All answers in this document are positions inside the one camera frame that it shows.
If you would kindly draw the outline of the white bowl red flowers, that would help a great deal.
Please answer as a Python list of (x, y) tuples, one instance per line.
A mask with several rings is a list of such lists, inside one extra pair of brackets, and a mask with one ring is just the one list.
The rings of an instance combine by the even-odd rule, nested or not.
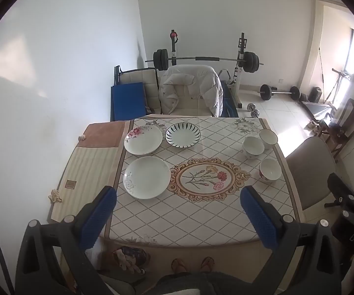
[(282, 169), (278, 161), (264, 159), (259, 165), (259, 175), (267, 182), (278, 180), (282, 175)]

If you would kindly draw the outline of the plain white plate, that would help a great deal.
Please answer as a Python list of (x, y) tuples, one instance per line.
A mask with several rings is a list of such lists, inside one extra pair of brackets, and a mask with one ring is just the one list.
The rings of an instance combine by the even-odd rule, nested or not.
[(141, 157), (124, 171), (123, 185), (128, 194), (142, 200), (161, 195), (170, 183), (170, 169), (158, 157)]

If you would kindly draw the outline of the dark rim white bowl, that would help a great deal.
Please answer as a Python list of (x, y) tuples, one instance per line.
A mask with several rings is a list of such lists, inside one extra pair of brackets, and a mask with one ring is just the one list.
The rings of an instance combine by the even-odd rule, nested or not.
[(270, 129), (261, 129), (259, 138), (264, 143), (265, 149), (270, 149), (278, 144), (278, 136)]

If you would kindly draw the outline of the blue rim white bowl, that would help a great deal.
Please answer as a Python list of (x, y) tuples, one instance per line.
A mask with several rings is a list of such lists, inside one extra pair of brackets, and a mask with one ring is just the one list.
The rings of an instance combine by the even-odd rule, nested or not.
[(264, 153), (265, 147), (261, 139), (254, 136), (246, 136), (242, 143), (245, 156), (249, 159), (255, 159)]

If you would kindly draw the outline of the pink rose white plate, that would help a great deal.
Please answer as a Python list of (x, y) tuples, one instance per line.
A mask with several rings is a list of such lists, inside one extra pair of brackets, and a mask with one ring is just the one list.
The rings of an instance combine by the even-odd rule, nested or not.
[(124, 148), (132, 155), (148, 155), (162, 143), (161, 130), (152, 125), (143, 125), (132, 129), (124, 139)]

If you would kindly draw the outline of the blue leaf pattern plate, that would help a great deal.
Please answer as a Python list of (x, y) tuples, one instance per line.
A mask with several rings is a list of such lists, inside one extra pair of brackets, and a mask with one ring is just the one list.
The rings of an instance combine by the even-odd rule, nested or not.
[(165, 138), (173, 147), (190, 148), (199, 142), (201, 132), (196, 125), (181, 122), (171, 125), (166, 131)]

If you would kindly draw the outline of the mat corner tassel near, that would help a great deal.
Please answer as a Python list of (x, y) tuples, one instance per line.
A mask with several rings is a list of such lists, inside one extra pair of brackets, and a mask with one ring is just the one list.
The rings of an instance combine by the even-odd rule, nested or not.
[(63, 202), (62, 198), (60, 197), (59, 191), (56, 190), (56, 189), (53, 189), (53, 190), (51, 191), (51, 193), (48, 195), (48, 198), (50, 199), (50, 202), (51, 202), (52, 204), (55, 204), (55, 203), (62, 203), (62, 202)]

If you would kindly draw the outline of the cloth bundle under table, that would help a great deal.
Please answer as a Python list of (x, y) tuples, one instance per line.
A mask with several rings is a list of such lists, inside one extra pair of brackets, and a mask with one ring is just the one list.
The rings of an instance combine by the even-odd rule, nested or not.
[(145, 266), (151, 259), (145, 250), (129, 246), (122, 246), (114, 250), (112, 255), (123, 271), (140, 275), (146, 274)]

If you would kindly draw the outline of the brown beige striped mat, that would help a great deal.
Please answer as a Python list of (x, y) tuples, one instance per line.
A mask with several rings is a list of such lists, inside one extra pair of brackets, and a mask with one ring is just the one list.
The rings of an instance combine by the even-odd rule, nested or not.
[(63, 202), (53, 205), (52, 221), (78, 214), (105, 186), (118, 188), (126, 154), (124, 139), (132, 126), (132, 121), (87, 126), (85, 141), (78, 141), (62, 174), (57, 190)]

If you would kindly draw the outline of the dark wooden chair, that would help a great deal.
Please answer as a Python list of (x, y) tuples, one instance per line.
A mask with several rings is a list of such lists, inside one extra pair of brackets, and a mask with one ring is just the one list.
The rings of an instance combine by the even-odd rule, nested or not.
[(321, 120), (315, 136), (324, 139), (333, 158), (337, 160), (340, 152), (354, 137), (354, 99), (348, 99), (340, 115), (330, 122)]

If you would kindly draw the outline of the sandalled foot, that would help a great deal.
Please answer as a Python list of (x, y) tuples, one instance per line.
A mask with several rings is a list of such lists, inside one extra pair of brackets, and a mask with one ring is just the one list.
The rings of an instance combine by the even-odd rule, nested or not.
[(188, 269), (186, 268), (185, 263), (180, 258), (175, 258), (171, 262), (171, 270), (174, 274), (186, 273)]
[(200, 272), (212, 272), (215, 267), (215, 261), (212, 257), (205, 257), (201, 263), (201, 267), (199, 269)]

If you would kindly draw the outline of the left sandalled foot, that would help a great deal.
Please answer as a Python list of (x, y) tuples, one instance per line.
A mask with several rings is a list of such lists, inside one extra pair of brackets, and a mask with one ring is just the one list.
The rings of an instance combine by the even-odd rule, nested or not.
[(180, 258), (175, 258), (171, 262), (171, 270), (174, 274), (186, 273), (188, 269), (186, 268), (185, 263)]

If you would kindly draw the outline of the small chrome dumbbell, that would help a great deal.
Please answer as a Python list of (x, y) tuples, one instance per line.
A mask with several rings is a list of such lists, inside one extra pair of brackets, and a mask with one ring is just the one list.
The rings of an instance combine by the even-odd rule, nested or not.
[(250, 112), (251, 117), (259, 118), (260, 111), (256, 108), (254, 103), (248, 103), (246, 109)]

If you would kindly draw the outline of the barbell on rack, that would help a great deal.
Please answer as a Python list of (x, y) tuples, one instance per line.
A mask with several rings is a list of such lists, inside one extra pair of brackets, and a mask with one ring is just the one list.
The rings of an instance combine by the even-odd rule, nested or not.
[(247, 73), (255, 73), (264, 64), (260, 62), (259, 56), (253, 52), (245, 52), (241, 59), (230, 59), (224, 57), (169, 57), (167, 49), (158, 49), (153, 53), (151, 60), (146, 60), (146, 63), (153, 63), (154, 68), (160, 71), (165, 71), (169, 68), (169, 64), (176, 65), (177, 61), (203, 61), (203, 62), (236, 62), (238, 68), (242, 68)]

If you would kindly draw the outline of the cream padded chair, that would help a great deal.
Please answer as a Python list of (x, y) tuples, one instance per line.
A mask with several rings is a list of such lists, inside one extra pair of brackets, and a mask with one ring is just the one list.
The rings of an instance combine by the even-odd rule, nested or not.
[(217, 88), (211, 81), (199, 81), (193, 75), (173, 73), (161, 84), (159, 98), (162, 113), (171, 115), (175, 110), (180, 112), (199, 113), (206, 110), (210, 115), (216, 113)]

